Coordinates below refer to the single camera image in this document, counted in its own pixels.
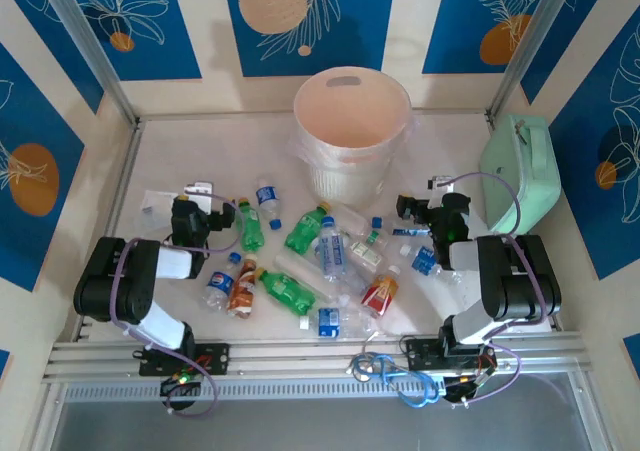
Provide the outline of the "green soda bottle yellow cap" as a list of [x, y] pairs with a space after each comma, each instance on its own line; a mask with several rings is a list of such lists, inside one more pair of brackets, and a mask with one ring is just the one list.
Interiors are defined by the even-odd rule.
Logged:
[[304, 256], [312, 241], [319, 235], [322, 219], [329, 215], [330, 211], [331, 205], [321, 202], [313, 210], [306, 212], [287, 235], [285, 246]]
[[306, 315], [315, 304], [315, 295], [285, 273], [269, 272], [260, 267], [256, 270], [256, 279], [269, 296], [297, 316]]
[[257, 210], [246, 197], [238, 200], [237, 227], [240, 231], [241, 247], [246, 252], [257, 252], [265, 244]]

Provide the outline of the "clear bottle green white label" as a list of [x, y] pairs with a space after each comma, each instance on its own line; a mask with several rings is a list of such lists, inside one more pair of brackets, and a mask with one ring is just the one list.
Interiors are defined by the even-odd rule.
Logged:
[[335, 205], [332, 208], [332, 216], [337, 226], [353, 240], [358, 240], [379, 250], [383, 250], [387, 246], [389, 237], [386, 232], [374, 228], [371, 220], [357, 211], [344, 205]]
[[383, 256], [372, 247], [360, 241], [354, 241], [347, 249], [348, 258], [358, 268], [375, 274], [383, 263]]

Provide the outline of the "clear plastic bin liner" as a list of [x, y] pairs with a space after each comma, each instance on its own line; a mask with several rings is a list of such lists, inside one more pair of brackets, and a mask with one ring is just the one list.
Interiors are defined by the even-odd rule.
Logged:
[[360, 206], [377, 198], [396, 152], [416, 128], [413, 115], [400, 132], [373, 146], [350, 148], [328, 144], [301, 126], [287, 143], [306, 166], [311, 191], [318, 197]]

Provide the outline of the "tall clear bottle blue label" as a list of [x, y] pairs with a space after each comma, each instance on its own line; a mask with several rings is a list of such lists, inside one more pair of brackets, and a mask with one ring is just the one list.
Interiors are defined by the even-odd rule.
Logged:
[[324, 277], [335, 282], [346, 272], [344, 240], [332, 216], [324, 216], [318, 235], [318, 251]]

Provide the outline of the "small clear bottle blue cap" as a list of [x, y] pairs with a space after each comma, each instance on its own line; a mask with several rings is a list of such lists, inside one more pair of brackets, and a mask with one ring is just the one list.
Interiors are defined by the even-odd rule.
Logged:
[[269, 175], [261, 175], [256, 181], [256, 198], [261, 215], [273, 231], [282, 227], [281, 202], [275, 186], [275, 181]]

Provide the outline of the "small clear plastic packet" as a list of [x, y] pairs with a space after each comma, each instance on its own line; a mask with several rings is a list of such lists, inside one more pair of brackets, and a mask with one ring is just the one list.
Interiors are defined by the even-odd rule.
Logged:
[[139, 224], [143, 231], [170, 226], [176, 193], [146, 190], [140, 207]]

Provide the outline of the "orange brown tea bottle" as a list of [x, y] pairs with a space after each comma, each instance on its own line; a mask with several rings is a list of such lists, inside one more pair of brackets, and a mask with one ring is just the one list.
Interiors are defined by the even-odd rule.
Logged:
[[241, 319], [248, 319], [251, 315], [254, 301], [256, 281], [257, 256], [247, 254], [240, 272], [231, 288], [227, 305], [227, 314]]

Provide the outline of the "clear cola bottle blue cap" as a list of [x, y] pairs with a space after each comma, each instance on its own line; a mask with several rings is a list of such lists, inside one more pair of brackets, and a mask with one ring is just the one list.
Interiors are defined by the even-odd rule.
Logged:
[[241, 262], [242, 255], [231, 252], [210, 276], [203, 295], [204, 303], [210, 310], [226, 309]]

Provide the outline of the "red yellow drink bottle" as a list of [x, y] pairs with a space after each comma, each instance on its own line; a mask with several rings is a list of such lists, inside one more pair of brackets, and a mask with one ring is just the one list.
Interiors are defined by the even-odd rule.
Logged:
[[399, 290], [401, 270], [390, 265], [383, 273], [377, 275], [365, 292], [361, 305], [374, 317], [382, 317]]

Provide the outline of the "white ribbed plastic bin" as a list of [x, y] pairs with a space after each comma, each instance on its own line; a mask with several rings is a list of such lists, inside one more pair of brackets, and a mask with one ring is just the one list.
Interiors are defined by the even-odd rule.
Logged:
[[361, 148], [396, 136], [413, 110], [395, 79], [377, 70], [344, 66], [305, 81], [295, 95], [293, 114], [296, 130], [301, 126], [328, 144]]

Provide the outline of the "clear bottle white cap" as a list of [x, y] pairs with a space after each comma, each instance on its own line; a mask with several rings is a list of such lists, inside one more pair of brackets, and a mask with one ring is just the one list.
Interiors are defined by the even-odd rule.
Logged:
[[462, 283], [462, 275], [455, 271], [445, 270], [437, 263], [434, 251], [428, 246], [403, 244], [400, 247], [399, 254], [407, 261], [411, 269], [421, 275], [431, 276], [447, 285], [460, 285]]

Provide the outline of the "crushed clear bottle blue label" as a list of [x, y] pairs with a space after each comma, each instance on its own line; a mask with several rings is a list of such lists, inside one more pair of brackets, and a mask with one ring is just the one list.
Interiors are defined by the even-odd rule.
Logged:
[[346, 307], [312, 309], [299, 318], [299, 329], [321, 339], [368, 338], [375, 331], [368, 314]]

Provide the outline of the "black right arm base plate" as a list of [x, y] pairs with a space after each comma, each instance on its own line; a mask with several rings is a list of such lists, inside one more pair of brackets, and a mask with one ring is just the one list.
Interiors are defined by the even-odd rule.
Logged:
[[451, 344], [444, 339], [410, 338], [404, 344], [412, 371], [473, 372], [494, 368], [496, 360], [484, 345]]

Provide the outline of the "black wired connector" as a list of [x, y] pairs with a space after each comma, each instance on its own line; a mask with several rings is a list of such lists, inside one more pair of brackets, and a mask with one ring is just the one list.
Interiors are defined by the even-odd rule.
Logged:
[[200, 389], [201, 379], [198, 375], [179, 371], [161, 382], [160, 396], [162, 398], [198, 396]]
[[446, 393], [444, 399], [452, 404], [459, 403], [462, 400], [473, 399], [478, 390], [477, 380], [477, 375], [445, 377], [444, 384]]

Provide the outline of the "aluminium frame post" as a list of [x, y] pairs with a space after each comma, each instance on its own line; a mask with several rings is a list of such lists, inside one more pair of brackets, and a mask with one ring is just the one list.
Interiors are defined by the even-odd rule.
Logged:
[[492, 128], [504, 111], [514, 89], [520, 84], [541, 44], [553, 25], [565, 0], [540, 0], [518, 44], [511, 61], [506, 67], [500, 85], [486, 109], [486, 117]]
[[103, 90], [111, 97], [125, 121], [135, 128], [138, 117], [119, 77], [76, 0], [48, 0], [59, 20]]

